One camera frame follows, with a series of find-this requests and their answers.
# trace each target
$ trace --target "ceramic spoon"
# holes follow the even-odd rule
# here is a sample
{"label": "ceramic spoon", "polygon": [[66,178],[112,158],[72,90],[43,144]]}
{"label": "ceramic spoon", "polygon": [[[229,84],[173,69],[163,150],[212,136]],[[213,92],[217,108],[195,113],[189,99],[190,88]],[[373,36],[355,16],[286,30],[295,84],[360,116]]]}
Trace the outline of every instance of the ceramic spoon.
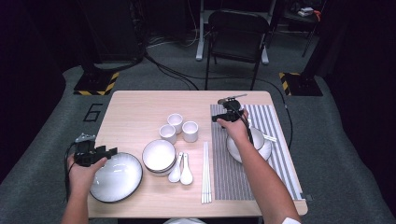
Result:
{"label": "ceramic spoon", "polygon": [[182,157],[183,157],[183,152],[179,152],[176,166],[168,176],[169,181],[172,183],[176,183],[177,181],[180,180],[180,162]]}
{"label": "ceramic spoon", "polygon": [[187,153],[183,154],[183,161],[184,161],[184,166],[183,166],[183,172],[181,173],[180,182],[184,185],[189,185],[190,183],[192,183],[192,173],[189,168],[189,154]]}

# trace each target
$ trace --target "human hand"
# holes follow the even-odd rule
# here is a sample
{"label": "human hand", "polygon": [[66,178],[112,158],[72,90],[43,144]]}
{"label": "human hand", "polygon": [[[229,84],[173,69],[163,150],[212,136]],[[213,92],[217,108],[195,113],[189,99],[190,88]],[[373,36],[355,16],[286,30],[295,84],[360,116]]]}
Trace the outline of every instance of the human hand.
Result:
{"label": "human hand", "polygon": [[[243,117],[248,120],[248,111],[244,108]],[[217,119],[217,123],[227,130],[228,135],[236,142],[239,141],[249,141],[248,131],[245,123],[238,119],[234,122],[226,121],[224,119]]]}
{"label": "human hand", "polygon": [[67,167],[70,179],[71,194],[86,199],[90,192],[95,173],[105,165],[107,158],[103,157],[90,167],[78,165],[74,160],[74,154],[67,158]]}

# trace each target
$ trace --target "white sleeve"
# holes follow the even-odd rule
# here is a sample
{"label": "white sleeve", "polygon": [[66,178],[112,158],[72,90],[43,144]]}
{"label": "white sleeve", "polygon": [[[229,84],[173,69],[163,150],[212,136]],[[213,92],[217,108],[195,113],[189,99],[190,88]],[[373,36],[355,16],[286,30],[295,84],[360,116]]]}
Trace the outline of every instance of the white sleeve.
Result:
{"label": "white sleeve", "polygon": [[285,220],[283,220],[282,224],[301,224],[299,221],[296,221],[292,218],[285,218]]}

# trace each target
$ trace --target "gray carpet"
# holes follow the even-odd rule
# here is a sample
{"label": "gray carpet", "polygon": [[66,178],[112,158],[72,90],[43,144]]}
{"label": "gray carpet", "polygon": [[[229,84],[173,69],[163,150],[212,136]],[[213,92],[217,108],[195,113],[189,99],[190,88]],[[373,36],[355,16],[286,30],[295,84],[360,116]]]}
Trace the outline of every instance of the gray carpet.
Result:
{"label": "gray carpet", "polygon": [[[178,43],[148,48],[148,54],[162,63],[192,78],[202,90],[205,81],[205,57],[195,61],[196,45],[183,47]],[[293,124],[290,122],[279,91],[279,72],[302,72],[315,43],[305,58],[301,57],[305,39],[297,34],[276,34],[268,49],[270,63],[261,65],[255,91],[269,91],[285,137],[289,142],[301,186],[312,196],[304,223],[396,223],[384,203],[371,172],[362,164],[354,147],[345,135],[332,95],[321,77],[316,77],[323,96],[285,96]],[[110,68],[120,64],[103,64]],[[243,75],[252,69],[244,64],[219,60],[212,66],[212,77]],[[0,186],[0,223],[56,223],[65,208],[63,157],[67,146],[81,133],[97,134],[106,107],[107,96],[79,96],[73,94],[82,70],[75,67],[64,72],[64,97],[54,109],[35,141],[26,150]],[[209,80],[210,90],[248,90],[249,79],[228,78]],[[168,77],[148,60],[121,71],[111,93],[119,90],[189,90],[190,85]],[[91,104],[103,104],[96,122],[83,119]],[[117,223],[116,219],[93,219],[91,223]]]}

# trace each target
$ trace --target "white cup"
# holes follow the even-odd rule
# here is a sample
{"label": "white cup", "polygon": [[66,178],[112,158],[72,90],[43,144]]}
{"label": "white cup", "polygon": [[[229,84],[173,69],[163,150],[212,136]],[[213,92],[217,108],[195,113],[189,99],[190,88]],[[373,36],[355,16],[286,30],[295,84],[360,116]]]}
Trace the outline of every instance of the white cup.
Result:
{"label": "white cup", "polygon": [[183,117],[179,114],[171,114],[168,117],[168,124],[175,127],[176,133],[181,133],[181,127],[183,125]]}
{"label": "white cup", "polygon": [[183,138],[186,142],[195,142],[198,139],[198,124],[187,121],[183,124]]}
{"label": "white cup", "polygon": [[161,139],[174,144],[177,140],[175,127],[170,124],[163,125],[160,129],[160,136]]}

